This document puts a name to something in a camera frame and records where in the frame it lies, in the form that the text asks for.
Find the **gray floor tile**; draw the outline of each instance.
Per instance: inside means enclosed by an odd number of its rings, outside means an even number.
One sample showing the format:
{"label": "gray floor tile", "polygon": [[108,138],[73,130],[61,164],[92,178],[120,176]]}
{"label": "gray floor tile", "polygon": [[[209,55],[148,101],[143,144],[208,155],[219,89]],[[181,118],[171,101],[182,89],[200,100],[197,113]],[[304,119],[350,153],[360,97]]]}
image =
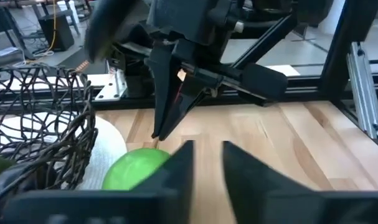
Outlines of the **gray floor tile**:
{"label": "gray floor tile", "polygon": [[323,66],[303,66],[303,67],[294,67],[294,69],[299,72],[301,75],[321,75],[323,71]]}
{"label": "gray floor tile", "polygon": [[[329,50],[333,35],[323,34],[318,29],[310,27],[306,38],[314,38],[311,42]],[[378,19],[374,21],[374,25],[370,29],[367,39],[364,42],[364,47],[366,48],[370,60],[378,59]]]}
{"label": "gray floor tile", "polygon": [[25,29],[31,26],[36,26],[38,29],[40,28],[32,7],[10,9],[10,13],[13,15],[13,18],[20,29]]}
{"label": "gray floor tile", "polygon": [[[324,63],[326,53],[306,41],[292,41],[284,39],[280,41],[260,60],[260,65],[306,65],[312,63]],[[256,40],[230,40],[222,63],[232,63],[237,60]]]}
{"label": "gray floor tile", "polygon": [[[14,35],[13,32],[9,32],[11,38],[14,40],[15,43],[17,43],[17,38]],[[9,39],[7,38],[6,34],[0,33],[0,50],[5,49],[7,47],[11,47],[12,44],[10,43]]]}

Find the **wooden surface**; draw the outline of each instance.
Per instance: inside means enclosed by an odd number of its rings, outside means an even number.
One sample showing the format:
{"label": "wooden surface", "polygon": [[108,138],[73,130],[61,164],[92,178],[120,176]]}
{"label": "wooden surface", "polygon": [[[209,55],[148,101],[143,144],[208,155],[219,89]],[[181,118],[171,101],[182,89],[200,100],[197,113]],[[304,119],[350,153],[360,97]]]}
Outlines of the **wooden surface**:
{"label": "wooden surface", "polygon": [[153,110],[99,116],[120,130],[128,150],[157,146],[174,152],[196,140],[191,223],[234,223],[222,176],[222,141],[315,190],[378,190],[378,146],[328,102],[198,107],[163,142],[150,136]]}

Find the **screw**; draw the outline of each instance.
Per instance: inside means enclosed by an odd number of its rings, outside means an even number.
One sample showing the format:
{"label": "screw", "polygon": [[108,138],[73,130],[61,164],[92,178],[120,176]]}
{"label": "screw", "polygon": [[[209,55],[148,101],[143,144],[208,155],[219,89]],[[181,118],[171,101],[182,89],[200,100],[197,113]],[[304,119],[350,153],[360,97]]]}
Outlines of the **screw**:
{"label": "screw", "polygon": [[372,126],[373,126],[373,128],[374,128],[376,131],[378,131],[378,124],[373,124]]}
{"label": "screw", "polygon": [[357,56],[362,56],[364,55],[364,51],[363,50],[358,50],[357,51]]}

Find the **black metal frame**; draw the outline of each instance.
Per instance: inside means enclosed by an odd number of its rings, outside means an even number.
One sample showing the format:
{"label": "black metal frame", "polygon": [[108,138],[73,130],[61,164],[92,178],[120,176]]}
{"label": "black metal frame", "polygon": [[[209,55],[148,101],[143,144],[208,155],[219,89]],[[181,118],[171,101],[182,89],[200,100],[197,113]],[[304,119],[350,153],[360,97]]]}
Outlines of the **black metal frame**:
{"label": "black metal frame", "polygon": [[[369,5],[372,5],[371,1],[375,2],[378,0],[347,0],[345,2],[322,74],[320,76],[288,77],[288,88],[281,101],[330,101],[354,124],[358,125],[356,114],[350,107],[348,107],[348,105],[343,103],[343,100],[350,101],[353,99],[352,91],[347,87],[349,83],[349,74],[346,55],[351,42],[362,42],[367,36],[371,22],[374,20],[376,14],[376,11],[369,7]],[[359,21],[362,21],[364,25],[359,26]],[[276,25],[272,26],[271,30],[274,29],[277,24],[282,23],[295,24],[294,22],[290,22],[290,18],[282,19],[278,21]],[[275,39],[276,41],[279,40],[279,38],[280,37],[272,37],[272,39]],[[232,66],[240,68],[246,63],[256,62],[260,56],[259,54],[254,55],[252,52],[255,52],[255,49],[259,52],[259,47],[267,52],[270,49],[269,46],[273,44],[274,40],[268,39],[263,45],[259,44],[259,42],[260,41],[248,49],[242,57],[232,64]],[[373,74],[373,78],[378,96],[378,73]],[[99,93],[101,89],[102,87],[100,86],[96,87],[94,95]],[[37,97],[47,99],[49,98],[49,91],[44,90],[43,92],[37,92]],[[206,98],[200,103],[200,105],[236,105],[245,103],[248,102],[241,99],[236,90],[226,88],[217,98]],[[97,110],[154,108],[154,97],[122,97],[117,101],[94,101],[93,105]]]}

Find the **floor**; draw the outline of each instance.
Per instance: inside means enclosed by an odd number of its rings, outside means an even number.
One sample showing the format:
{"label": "floor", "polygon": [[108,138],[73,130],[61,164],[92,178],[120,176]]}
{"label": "floor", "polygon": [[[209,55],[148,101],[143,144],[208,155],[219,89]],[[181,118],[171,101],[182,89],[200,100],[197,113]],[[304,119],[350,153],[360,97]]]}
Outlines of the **floor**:
{"label": "floor", "polygon": [[115,125],[129,151],[158,147],[173,153],[195,140],[191,223],[234,223],[221,169],[222,141],[314,190],[378,190],[378,146],[328,102],[197,107],[162,142],[151,138],[154,110],[98,116]]}
{"label": "floor", "polygon": [[[36,16],[32,13],[32,8],[13,9],[12,14],[18,23],[20,30],[24,34],[35,32],[39,29]],[[49,65],[58,65],[67,57],[79,50],[83,45],[83,34],[88,21],[79,23],[81,35],[72,29],[75,44],[66,52],[56,53],[51,57],[43,58],[42,61]],[[294,33],[287,35],[286,39],[279,42],[260,60],[261,65],[293,65],[295,70],[301,75],[319,75],[326,60],[327,51],[332,40],[332,35],[320,33],[318,29],[309,28],[305,40]],[[256,40],[231,40],[222,57],[222,62],[233,62],[243,54]],[[45,40],[27,40],[29,49],[46,47]],[[9,47],[10,43],[6,35],[0,35],[0,49]],[[378,19],[374,21],[365,43],[370,59],[378,59]],[[373,71],[378,71],[378,65],[372,66]]]}

